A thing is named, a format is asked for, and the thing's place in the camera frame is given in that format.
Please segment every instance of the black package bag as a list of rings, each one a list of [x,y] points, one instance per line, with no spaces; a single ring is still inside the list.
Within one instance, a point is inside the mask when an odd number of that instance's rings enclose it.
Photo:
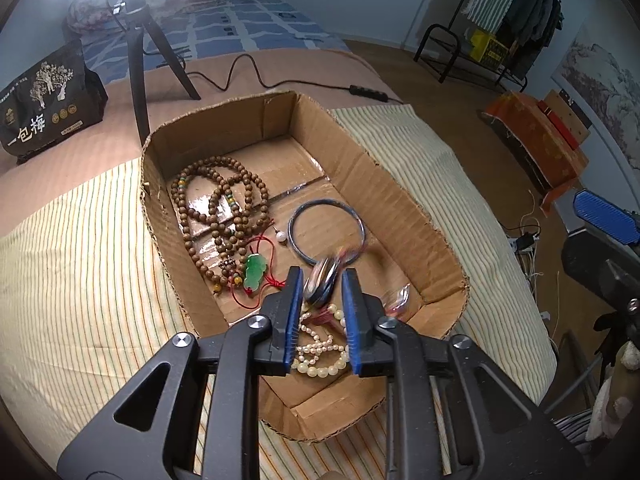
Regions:
[[[18,162],[99,123],[107,92],[74,40],[49,54],[0,93],[0,142]]]

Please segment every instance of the small pearl strand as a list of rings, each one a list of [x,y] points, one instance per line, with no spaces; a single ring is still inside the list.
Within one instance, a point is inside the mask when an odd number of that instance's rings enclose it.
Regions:
[[[340,321],[342,330],[346,335],[347,331],[345,328],[346,324],[344,321],[344,312],[341,311],[333,303],[329,305],[327,310],[334,315],[335,319]],[[293,368],[294,370],[298,370],[298,372],[301,374],[307,374],[309,377],[317,376],[325,378],[327,377],[327,375],[337,375],[338,370],[343,370],[349,362],[349,345],[335,345],[334,336],[332,336],[331,334],[327,336],[326,341],[320,341],[320,336],[314,330],[311,330],[304,324],[304,321],[309,317],[311,317],[311,313],[308,311],[308,306],[304,304],[302,306],[302,314],[300,315],[300,323],[298,325],[298,329],[301,332],[306,332],[307,334],[309,334],[314,339],[314,342],[308,345],[296,347],[298,358],[293,359],[291,368]],[[318,359],[322,355],[322,353],[331,351],[340,352],[340,357],[336,360],[336,362],[326,368],[316,368],[314,365],[318,362]],[[305,358],[305,354],[310,354],[311,359]]]

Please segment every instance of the silver bolt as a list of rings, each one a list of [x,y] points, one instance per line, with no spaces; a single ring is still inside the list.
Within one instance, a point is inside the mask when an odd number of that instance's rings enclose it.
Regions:
[[[638,298],[633,298],[626,306],[626,311],[632,315],[637,314],[638,309],[640,309],[640,301],[638,300]]]
[[[395,317],[382,316],[378,320],[378,326],[380,328],[395,328],[396,326],[398,326],[398,320]]]
[[[248,320],[249,326],[256,329],[266,327],[268,322],[269,320],[266,318],[266,316],[261,316],[260,314],[250,317]]]
[[[472,341],[470,337],[466,335],[458,334],[451,338],[451,342],[453,343],[453,346],[455,346],[456,348],[460,350],[466,350],[471,346]]]
[[[184,348],[185,346],[189,346],[191,344],[192,339],[193,339],[193,336],[191,334],[186,332],[180,332],[179,334],[174,335],[174,338],[172,339],[172,343],[174,344],[174,346],[177,346],[178,348]]]

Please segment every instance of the blue gripper pad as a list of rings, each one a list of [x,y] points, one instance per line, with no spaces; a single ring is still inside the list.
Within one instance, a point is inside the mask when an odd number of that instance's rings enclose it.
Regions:
[[[585,189],[575,194],[574,211],[585,222],[596,226],[621,244],[637,244],[640,240],[634,217],[591,191]]]

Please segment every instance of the clothes rack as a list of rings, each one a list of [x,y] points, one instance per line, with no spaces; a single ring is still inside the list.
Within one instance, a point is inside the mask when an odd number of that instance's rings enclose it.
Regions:
[[[481,64],[480,62],[476,61],[475,59],[473,59],[471,56],[468,56],[467,54],[462,52],[462,41],[460,40],[460,37],[457,33],[455,33],[452,30],[453,24],[456,21],[456,18],[458,17],[458,15],[460,14],[460,9],[462,9],[462,5],[465,3],[465,0],[460,0],[458,2],[458,6],[456,7],[456,10],[453,12],[453,15],[451,17],[451,19],[449,20],[449,25],[443,25],[441,23],[431,23],[431,25],[427,28],[427,30],[425,31],[423,37],[422,37],[422,41],[420,42],[420,46],[418,47],[418,50],[416,51],[415,55],[414,55],[414,61],[418,62],[419,60],[422,60],[423,62],[425,62],[425,64],[427,64],[434,72],[436,72],[439,76],[438,78],[438,82],[439,83],[443,83],[444,80],[450,76],[452,78],[455,79],[462,79],[464,81],[473,83],[473,84],[478,84],[478,82],[476,80],[472,80],[471,78],[465,78],[462,77],[461,75],[457,75],[455,73],[451,73],[451,69],[453,67],[456,68],[457,71],[460,71],[462,73],[468,73],[473,75],[475,78],[479,78],[483,81],[489,82],[491,84],[493,84],[494,87],[497,87],[498,85],[501,86],[501,88],[506,89],[504,87],[504,85],[502,85],[502,80],[506,79],[507,81],[511,81],[513,83],[515,83],[516,85],[520,86],[520,92],[523,92],[524,89],[527,87],[527,77],[524,76],[523,80],[519,80],[518,78],[516,78],[516,76],[514,76],[513,74],[511,74],[511,72],[507,69],[507,67],[503,66],[501,70],[493,70],[491,68],[486,67],[485,65]],[[449,43],[447,41],[441,40],[439,38],[436,37],[431,37],[431,34],[433,33],[434,30],[442,30],[444,31],[446,34],[448,34],[452,40],[453,43]],[[449,60],[447,62],[443,62],[437,59],[433,59],[431,57],[425,57],[422,58],[422,51],[424,50],[424,47],[427,44],[427,41],[433,41],[434,43],[438,44],[441,48],[443,48],[446,52],[448,52],[450,54]],[[485,76],[485,75],[481,75],[478,72],[473,72],[471,70],[467,70],[465,68],[462,68],[460,66],[456,66],[456,60],[458,58],[461,59],[465,59],[467,62],[470,62],[474,65],[480,66],[482,67],[482,69],[484,69],[485,71],[488,71],[494,75],[497,75],[498,77],[494,80],[492,79],[490,76]]]

